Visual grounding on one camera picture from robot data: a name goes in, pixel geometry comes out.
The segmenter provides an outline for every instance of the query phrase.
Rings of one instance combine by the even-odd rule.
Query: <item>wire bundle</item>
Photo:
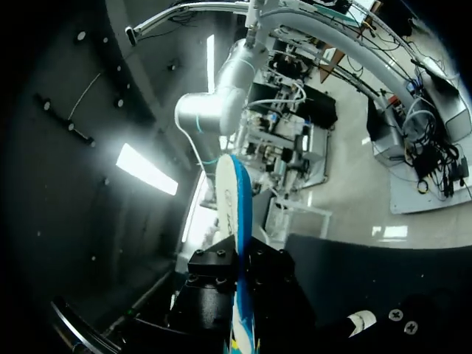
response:
[[[170,4],[169,8],[178,6],[181,4],[186,4],[190,2],[199,2],[198,0],[177,0]],[[182,14],[174,15],[171,18],[169,18],[169,21],[172,21],[176,24],[180,24],[182,26],[188,26],[188,24],[191,22],[191,20],[194,19],[194,17],[197,16],[197,12],[190,11],[190,12],[185,12]]]

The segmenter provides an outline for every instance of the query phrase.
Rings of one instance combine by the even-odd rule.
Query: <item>cable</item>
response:
[[[156,37],[161,37],[163,35],[168,35],[169,33],[172,33],[176,30],[178,30],[180,27],[176,27],[174,29],[172,29],[171,31],[168,31],[168,32],[164,32],[164,33],[161,33],[161,34],[158,34],[158,35],[148,35],[148,36],[145,36],[145,37],[141,37],[139,40],[138,40],[138,43],[145,40],[145,39],[149,39],[149,38],[156,38]],[[135,54],[136,51],[132,51],[130,52],[128,55],[126,55],[122,61],[126,61],[130,56],[132,56],[133,54]],[[82,94],[80,95],[80,97],[78,98],[78,100],[75,102],[74,104],[74,107],[72,108],[71,110],[71,113],[69,114],[67,120],[71,120],[72,119],[72,116],[74,116],[74,113],[77,109],[77,107],[79,106],[80,102],[82,102],[82,99],[85,97],[85,95],[87,94],[87,92],[90,90],[90,88],[94,85],[94,83],[98,80],[98,78],[100,76],[102,76],[102,74],[105,72],[105,70],[102,70],[101,72],[99,72],[92,80],[91,82],[88,84],[88,86],[86,87],[85,90],[83,90]]]
[[[349,55],[346,55],[346,59],[347,59],[347,63],[349,64],[349,66],[351,67],[352,70],[354,70],[355,72],[361,72],[358,76],[360,78],[362,76],[362,74],[364,73],[364,67],[361,66],[360,69],[356,70],[356,69],[354,69],[354,66],[351,64],[351,61],[349,59]]]
[[[330,17],[330,16],[325,15],[325,14],[323,14],[323,13],[316,13],[316,14],[315,14],[315,13],[312,13],[312,14],[310,14],[310,15],[306,14],[306,16],[308,16],[308,17],[313,17],[313,16],[316,17],[317,15],[319,15],[319,16],[321,16],[321,17],[323,17],[323,18],[326,18],[326,19],[328,19],[328,20],[330,20],[330,21],[333,21],[333,22],[335,22],[335,23],[337,23],[337,24],[340,24],[340,25],[343,26],[343,29],[346,29],[344,23],[341,22],[341,21],[336,20],[334,17]],[[384,49],[384,48],[381,48],[378,44],[376,44],[376,42],[374,42],[374,41],[368,39],[367,37],[364,37],[363,34],[362,34],[362,32],[359,32],[359,31],[355,30],[355,29],[354,29],[353,27],[351,27],[351,26],[348,26],[347,28],[348,28],[348,30],[350,30],[351,32],[354,32],[355,34],[361,36],[361,40],[358,40],[357,38],[352,38],[354,41],[357,41],[360,45],[364,46],[364,47],[367,48],[367,49],[371,49],[371,50],[372,50],[372,49],[374,49],[374,50],[381,50],[381,51],[385,52],[385,55],[386,55],[390,60],[393,60],[394,62],[397,62],[390,54],[388,54],[388,52],[391,52],[391,51],[393,51],[393,50],[398,49],[398,47],[400,46],[400,44],[398,45],[397,48],[394,48],[394,49]],[[365,43],[363,42],[364,39],[367,40],[368,42],[370,42],[372,45],[376,46],[377,48],[372,48],[371,46],[366,46]],[[402,77],[404,80],[411,82],[413,79],[409,76],[408,72],[407,72],[402,66],[398,65],[398,67],[399,67],[399,68],[401,69],[401,71],[405,74],[405,76],[403,76],[402,74],[400,74],[399,72],[397,72],[396,68],[390,66],[390,68],[392,69],[393,72],[395,72],[396,74],[398,74],[398,75],[399,75],[400,77]]]
[[[462,179],[462,182],[464,183],[465,188],[467,188],[467,191],[469,192],[469,197],[471,197],[471,200],[472,200],[472,193],[471,193],[471,190],[469,190],[469,186],[464,182],[464,179]]]
[[[297,98],[297,99],[293,99],[293,100],[278,100],[278,99],[258,100],[258,101],[248,103],[246,105],[246,108],[251,108],[253,105],[260,105],[260,104],[263,104],[263,103],[301,103],[301,102],[304,102],[306,100],[307,94],[306,94],[305,90],[303,89],[303,87],[298,82],[296,82],[295,80],[293,80],[289,77],[286,77],[285,75],[280,74],[279,72],[276,72],[275,70],[273,70],[271,68],[267,68],[267,70],[279,75],[280,77],[291,80],[292,83],[299,89],[299,92],[302,93],[302,97]]]
[[[175,122],[176,122],[177,128],[178,128],[178,129],[186,136],[186,138],[189,140],[190,146],[192,146],[193,152],[195,153],[195,156],[197,157],[198,163],[200,164],[201,169],[202,169],[203,172],[205,173],[205,169],[204,169],[204,165],[205,165],[205,164],[204,164],[203,161],[201,161],[200,155],[198,154],[198,151],[197,151],[197,147],[196,147],[195,144],[193,143],[192,138],[191,138],[190,135],[180,126],[180,123],[178,122],[178,115],[177,115],[177,113],[174,114],[174,120],[175,120]]]
[[[79,99],[77,100],[77,102],[74,104],[74,107],[72,108],[71,110],[71,113],[69,114],[69,116],[67,117],[67,120],[71,120],[72,119],[72,116],[74,115],[74,112],[75,110],[77,109],[77,107],[79,106],[80,102],[82,101],[82,99],[85,97],[85,95],[87,94],[87,92],[89,91],[89,89],[92,87],[92,85],[95,83],[95,81],[97,81],[97,79],[102,76],[103,72],[99,72],[97,74],[97,76],[95,76],[92,81],[89,83],[89,85],[87,86],[87,88],[85,90],[83,90],[82,94],[80,95]]]
[[[141,37],[141,38],[138,38],[138,43],[140,41],[143,41],[144,39],[149,39],[149,38],[156,38],[156,37],[162,37],[163,35],[168,35],[169,33],[172,33],[172,32],[175,32],[176,30],[178,30],[179,28],[181,28],[181,26],[179,27],[176,27],[170,31],[167,31],[167,32],[164,32],[164,33],[160,33],[158,35],[146,35],[145,37]]]

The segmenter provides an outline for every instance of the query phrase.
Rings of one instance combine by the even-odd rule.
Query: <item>bolt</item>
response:
[[[188,282],[196,282],[198,280],[198,277],[194,274],[189,275]]]
[[[394,310],[390,311],[389,319],[391,319],[393,322],[399,322],[403,319],[403,312],[395,308]]]
[[[418,323],[416,323],[415,321],[407,322],[403,331],[406,334],[413,336],[418,331]]]
[[[77,34],[77,40],[78,41],[83,41],[86,37],[86,31],[80,31],[78,34]]]
[[[226,278],[216,278],[216,285],[222,285],[227,281]]]

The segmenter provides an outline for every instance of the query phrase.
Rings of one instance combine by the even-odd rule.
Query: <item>ceiling light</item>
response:
[[[170,195],[175,195],[177,192],[178,183],[176,181],[159,170],[128,144],[123,145],[118,156],[117,166],[162,192]]]
[[[206,39],[206,75],[208,77],[208,92],[215,90],[215,35]]]

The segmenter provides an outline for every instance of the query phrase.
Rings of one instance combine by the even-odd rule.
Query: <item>electronic equipment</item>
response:
[[[299,104],[295,114],[320,128],[331,128],[338,120],[336,100],[308,85],[303,86],[303,89],[307,100]]]
[[[396,122],[392,107],[382,112],[377,110],[372,100],[369,100],[367,130],[372,141],[372,152],[381,164],[388,167],[405,160],[403,139],[395,127]]]
[[[315,125],[310,126],[308,135],[302,138],[302,157],[310,162],[317,162],[326,156],[326,139],[324,131]]]
[[[456,142],[472,131],[471,116],[457,90],[441,90],[426,71],[420,73],[423,87],[436,106],[451,142]]]

